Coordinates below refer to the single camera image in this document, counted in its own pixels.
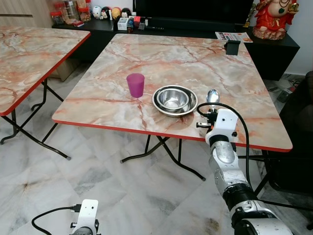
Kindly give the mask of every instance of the paper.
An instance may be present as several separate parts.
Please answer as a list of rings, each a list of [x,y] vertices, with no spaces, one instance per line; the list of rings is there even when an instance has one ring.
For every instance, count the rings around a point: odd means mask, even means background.
[[[222,33],[215,32],[217,39],[221,40],[235,40],[242,41],[244,43],[253,43],[253,41],[249,38],[247,33]]]

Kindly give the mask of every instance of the black chair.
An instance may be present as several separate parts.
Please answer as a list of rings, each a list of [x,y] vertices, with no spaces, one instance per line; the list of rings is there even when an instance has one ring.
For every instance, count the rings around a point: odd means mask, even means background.
[[[289,96],[280,118],[288,132],[293,149],[288,153],[262,151],[255,160],[265,163],[267,174],[255,190],[258,195],[269,182],[278,191],[313,196],[313,72]],[[300,210],[304,208],[264,201],[268,204]]]

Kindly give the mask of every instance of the purple plastic cup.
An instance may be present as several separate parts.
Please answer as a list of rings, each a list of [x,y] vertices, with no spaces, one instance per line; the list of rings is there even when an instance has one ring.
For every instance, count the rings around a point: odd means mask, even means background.
[[[145,76],[140,73],[129,74],[126,78],[132,97],[139,98],[143,95]]]

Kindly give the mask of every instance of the red table edge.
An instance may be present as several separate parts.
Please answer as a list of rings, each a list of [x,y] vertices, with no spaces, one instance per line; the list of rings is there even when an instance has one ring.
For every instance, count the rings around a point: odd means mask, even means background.
[[[70,122],[70,121],[60,121],[60,120],[55,120],[53,118],[52,118],[52,120],[55,123],[65,124],[65,125],[93,127],[93,128],[97,128],[97,129],[106,129],[106,130],[114,130],[114,131],[125,131],[125,132],[139,133],[139,134],[145,134],[145,135],[163,136],[163,137],[171,137],[171,138],[177,138],[177,139],[183,139],[183,140],[205,142],[205,138],[180,136],[180,135],[159,133],[159,132],[151,132],[151,131],[140,131],[140,130],[134,130],[134,129],[128,129],[128,128],[120,128],[120,127],[112,127],[112,126],[99,126],[99,125],[95,125],[95,124],[84,124],[84,123]],[[235,143],[235,144],[238,147],[246,147],[246,144],[244,144],[244,143]],[[255,148],[255,149],[261,149],[261,150],[274,151],[274,152],[283,152],[283,153],[288,153],[288,152],[290,152],[292,150],[292,147],[291,147],[291,149],[284,149],[284,148],[264,147],[264,146],[258,146],[258,145],[253,145],[253,144],[250,144],[249,147],[250,148]]]
[[[25,92],[9,109],[7,109],[5,112],[0,113],[0,116],[6,116],[10,114],[20,103],[23,102],[23,100],[28,97],[30,93],[33,92],[33,90],[36,89],[47,77],[49,77],[50,74],[60,65],[62,64],[88,37],[90,37],[91,33],[86,35],[85,38],[83,38],[72,50],[69,51],[58,63],[55,64],[40,80],[38,80],[31,88],[28,89],[27,92]]]

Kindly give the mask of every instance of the black cabinet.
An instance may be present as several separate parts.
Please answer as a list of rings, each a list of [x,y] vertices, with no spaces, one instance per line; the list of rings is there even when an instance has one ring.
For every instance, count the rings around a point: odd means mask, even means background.
[[[82,27],[65,24],[54,25],[53,28],[90,31],[91,36],[71,55],[72,58],[87,62],[93,62],[116,33],[127,33],[113,31],[112,21],[96,19],[86,22]],[[245,43],[245,46],[262,79],[278,81],[300,48],[288,34],[282,40],[272,41],[256,38],[252,28],[239,27],[236,31],[247,32],[253,40],[253,43]],[[172,28],[164,31],[134,30],[133,34],[216,39],[215,32]]]

